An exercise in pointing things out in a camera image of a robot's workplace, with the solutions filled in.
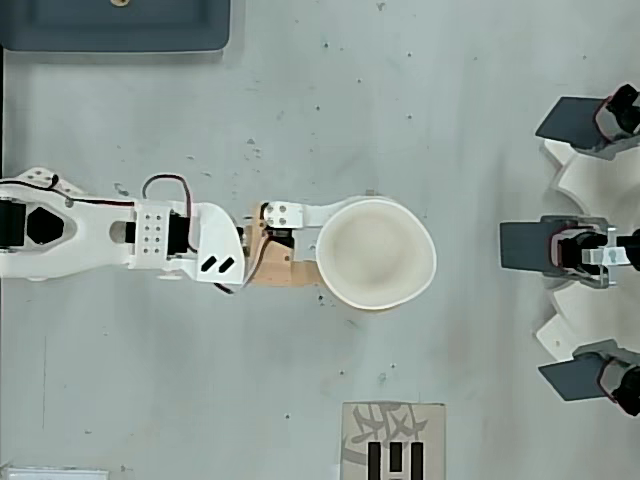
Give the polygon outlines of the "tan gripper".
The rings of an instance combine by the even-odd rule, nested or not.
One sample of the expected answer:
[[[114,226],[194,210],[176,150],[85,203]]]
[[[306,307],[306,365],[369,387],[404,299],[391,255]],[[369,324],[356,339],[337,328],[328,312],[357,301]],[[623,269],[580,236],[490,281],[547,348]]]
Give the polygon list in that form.
[[[348,200],[326,205],[286,201],[259,203],[251,217],[246,218],[244,228],[244,286],[323,285],[324,280],[315,261],[293,261],[295,240],[292,230],[322,228],[348,203]]]

